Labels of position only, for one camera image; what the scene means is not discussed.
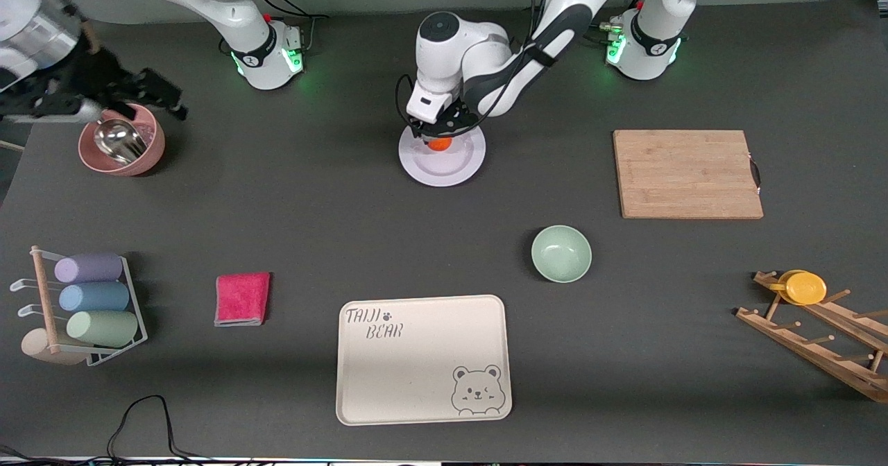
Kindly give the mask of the cream bear print tray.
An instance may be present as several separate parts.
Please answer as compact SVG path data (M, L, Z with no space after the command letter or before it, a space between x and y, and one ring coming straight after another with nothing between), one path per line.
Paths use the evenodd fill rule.
M511 409L506 311L498 296L343 305L336 371L343 425L501 420Z

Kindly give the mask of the purple cup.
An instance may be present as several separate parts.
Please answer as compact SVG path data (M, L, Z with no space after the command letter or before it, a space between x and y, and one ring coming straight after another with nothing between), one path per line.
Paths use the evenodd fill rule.
M116 282L123 274L123 261L114 253L76 254L57 261L56 279L64 284Z

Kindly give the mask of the wooden peg drying rack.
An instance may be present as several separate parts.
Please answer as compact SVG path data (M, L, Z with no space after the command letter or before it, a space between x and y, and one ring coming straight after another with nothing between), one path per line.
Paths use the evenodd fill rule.
M767 284L777 282L786 272L753 273L752 282L773 293L774 298L764 312L739 307L735 310L735 317L864 397L888 405L888 308L870 312L851 310L838 304L841 299L850 295L850 290L830 293L827 284L826 298L819 304L789 304L777 292L767 288ZM867 351L853 356L841 355L827 347L827 343L835 340L834 334L806 338L796 332L801 327L801 322L776 322L775 312L783 304L800 308L838 334L859 343Z

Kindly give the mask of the pink bowl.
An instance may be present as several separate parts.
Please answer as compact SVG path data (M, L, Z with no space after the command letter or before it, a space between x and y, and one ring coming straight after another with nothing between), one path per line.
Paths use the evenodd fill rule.
M164 128L158 123L155 115L142 105L131 103L135 110L135 119L127 119L136 128L137 133L146 142L146 152L140 155L134 162L124 166L111 159L95 144L94 134L99 127L99 122L88 123L80 132L77 141L77 153L80 162L87 168L99 174L121 176L121 178L133 178L149 172L164 155L166 138Z

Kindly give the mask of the wooden cutting board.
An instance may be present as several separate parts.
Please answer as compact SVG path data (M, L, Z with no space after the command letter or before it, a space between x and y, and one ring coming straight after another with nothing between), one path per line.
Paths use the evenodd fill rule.
M759 220L757 166L742 130L616 129L622 217Z

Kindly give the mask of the metal scoop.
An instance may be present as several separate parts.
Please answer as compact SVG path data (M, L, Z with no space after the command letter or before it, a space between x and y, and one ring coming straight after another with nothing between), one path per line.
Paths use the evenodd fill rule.
M93 141L105 156L122 166L136 162L147 150L147 143L139 131L123 119L99 121Z

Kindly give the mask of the beige cup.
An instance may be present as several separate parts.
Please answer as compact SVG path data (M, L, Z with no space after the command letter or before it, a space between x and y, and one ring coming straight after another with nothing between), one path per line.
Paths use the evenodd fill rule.
M33 359L38 361L66 365L67 367L83 363L89 358L89 354L82 352L51 353L48 334L42 327L32 329L26 333L20 343L20 349L22 349L25 355L32 356Z

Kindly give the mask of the yellow cup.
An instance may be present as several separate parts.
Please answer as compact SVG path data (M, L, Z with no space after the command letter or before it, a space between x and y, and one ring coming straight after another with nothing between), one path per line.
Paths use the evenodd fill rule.
M827 286L824 280L810 271L789 270L777 282L767 284L781 299L796 306L819 304L826 298Z

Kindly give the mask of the pink folded cloth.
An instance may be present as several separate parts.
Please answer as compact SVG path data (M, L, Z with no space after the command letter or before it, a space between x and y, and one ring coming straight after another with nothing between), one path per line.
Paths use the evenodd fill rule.
M262 326L266 320L271 280L270 271L217 277L214 326Z

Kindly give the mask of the blue cup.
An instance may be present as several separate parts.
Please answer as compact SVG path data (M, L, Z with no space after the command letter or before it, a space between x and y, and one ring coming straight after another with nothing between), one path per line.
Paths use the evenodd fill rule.
M64 311L125 311L130 291L121 282L86 282L65 287L58 296Z

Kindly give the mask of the white round plate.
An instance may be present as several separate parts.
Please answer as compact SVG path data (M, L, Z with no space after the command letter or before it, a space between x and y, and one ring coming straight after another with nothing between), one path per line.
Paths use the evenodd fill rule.
M398 143L402 168L420 184L447 187L472 178L486 156L486 140L480 127L470 130L462 144L451 144L446 151L433 151L424 140L413 137L406 127Z

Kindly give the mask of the green cup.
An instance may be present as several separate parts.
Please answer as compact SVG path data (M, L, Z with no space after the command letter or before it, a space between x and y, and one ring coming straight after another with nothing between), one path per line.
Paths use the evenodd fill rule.
M108 348L121 348L136 337L139 323L129 311L80 311L67 321L69 337Z

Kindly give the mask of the pale green bowl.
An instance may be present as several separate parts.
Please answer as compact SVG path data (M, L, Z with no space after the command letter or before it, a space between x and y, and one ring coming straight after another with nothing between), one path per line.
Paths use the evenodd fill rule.
M553 225L535 235L531 261L549 282L577 282L590 270L593 253L586 236L567 225Z

